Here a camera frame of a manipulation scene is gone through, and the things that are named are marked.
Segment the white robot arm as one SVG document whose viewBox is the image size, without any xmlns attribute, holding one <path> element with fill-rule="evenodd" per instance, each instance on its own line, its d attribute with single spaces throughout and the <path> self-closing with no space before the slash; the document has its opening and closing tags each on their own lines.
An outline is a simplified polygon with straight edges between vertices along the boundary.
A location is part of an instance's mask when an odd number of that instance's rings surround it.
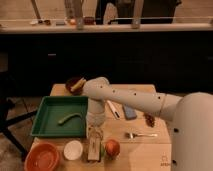
<svg viewBox="0 0 213 171">
<path fill-rule="evenodd" d="M 117 89 L 105 77 L 88 80 L 83 94 L 111 100 L 172 123 L 171 171 L 213 171 L 213 95 L 184 97 Z"/>
</svg>

